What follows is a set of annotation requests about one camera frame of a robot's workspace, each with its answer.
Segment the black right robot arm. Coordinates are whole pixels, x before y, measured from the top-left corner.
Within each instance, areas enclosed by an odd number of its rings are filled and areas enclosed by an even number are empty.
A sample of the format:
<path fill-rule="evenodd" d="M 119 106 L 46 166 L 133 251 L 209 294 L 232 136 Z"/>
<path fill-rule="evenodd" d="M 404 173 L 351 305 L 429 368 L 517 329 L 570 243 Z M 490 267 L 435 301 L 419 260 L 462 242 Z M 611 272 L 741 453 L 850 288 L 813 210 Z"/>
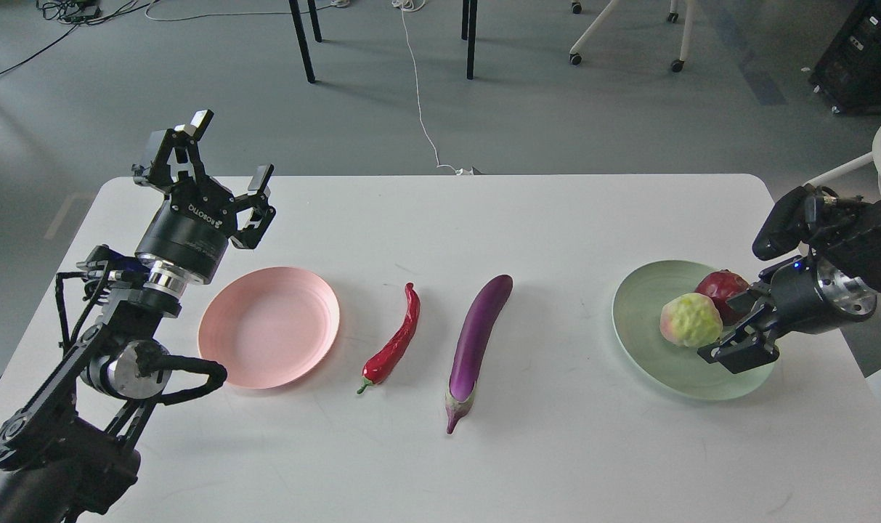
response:
<path fill-rule="evenodd" d="M 803 185 L 783 195 L 752 243 L 772 261 L 746 291 L 728 300 L 740 318 L 698 355 L 733 374 L 779 358 L 789 332 L 820 334 L 872 317 L 881 295 L 881 200 L 841 198 Z"/>

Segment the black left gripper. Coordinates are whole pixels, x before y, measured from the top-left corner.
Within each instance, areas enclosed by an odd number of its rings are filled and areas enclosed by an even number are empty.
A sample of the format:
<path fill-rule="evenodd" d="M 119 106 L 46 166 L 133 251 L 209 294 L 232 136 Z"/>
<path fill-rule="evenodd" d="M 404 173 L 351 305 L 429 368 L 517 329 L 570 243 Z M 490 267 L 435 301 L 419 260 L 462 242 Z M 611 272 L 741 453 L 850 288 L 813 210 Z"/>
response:
<path fill-rule="evenodd" d="M 212 110 L 198 110 L 189 123 L 155 130 L 142 160 L 131 167 L 135 185 L 165 195 L 135 256 L 145 264 L 154 264 L 156 259 L 170 262 L 204 285 L 214 278 L 229 238 L 235 248 L 252 251 L 275 218 L 268 188 L 275 166 L 268 163 L 258 166 L 247 192 L 234 199 L 235 215 L 244 211 L 251 214 L 233 235 L 232 218 L 224 214 L 233 193 L 220 183 L 208 182 L 199 155 L 199 140 L 212 118 Z"/>

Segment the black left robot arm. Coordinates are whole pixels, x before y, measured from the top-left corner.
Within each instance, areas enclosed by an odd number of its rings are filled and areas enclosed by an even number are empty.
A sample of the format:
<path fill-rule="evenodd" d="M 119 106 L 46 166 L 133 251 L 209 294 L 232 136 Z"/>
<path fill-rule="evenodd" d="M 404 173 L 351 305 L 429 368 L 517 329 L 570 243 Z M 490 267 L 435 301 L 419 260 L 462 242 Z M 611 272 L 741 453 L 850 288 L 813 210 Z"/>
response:
<path fill-rule="evenodd" d="M 228 247 L 256 248 L 275 217 L 273 166 L 244 195 L 207 175 L 198 145 L 212 116 L 151 134 L 132 172 L 163 202 L 134 254 L 100 245 L 56 275 L 62 358 L 0 427 L 0 522 L 105 514 L 138 480 L 136 444 L 153 410 L 227 380 L 222 364 L 171 354 L 154 337 L 180 315 L 188 285 L 210 283 Z"/>

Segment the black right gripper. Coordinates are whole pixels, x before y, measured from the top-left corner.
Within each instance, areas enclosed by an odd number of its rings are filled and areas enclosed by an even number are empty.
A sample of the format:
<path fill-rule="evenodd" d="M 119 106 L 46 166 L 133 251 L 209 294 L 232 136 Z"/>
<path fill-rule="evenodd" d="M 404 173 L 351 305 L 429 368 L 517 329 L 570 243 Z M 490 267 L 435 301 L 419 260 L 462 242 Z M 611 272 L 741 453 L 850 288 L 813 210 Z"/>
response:
<path fill-rule="evenodd" d="M 760 272 L 728 305 L 739 312 L 738 322 L 721 340 L 698 348 L 698 355 L 739 374 L 777 361 L 776 340 L 788 333 L 821 334 L 868 320 L 877 293 L 825 258 L 795 257 Z"/>

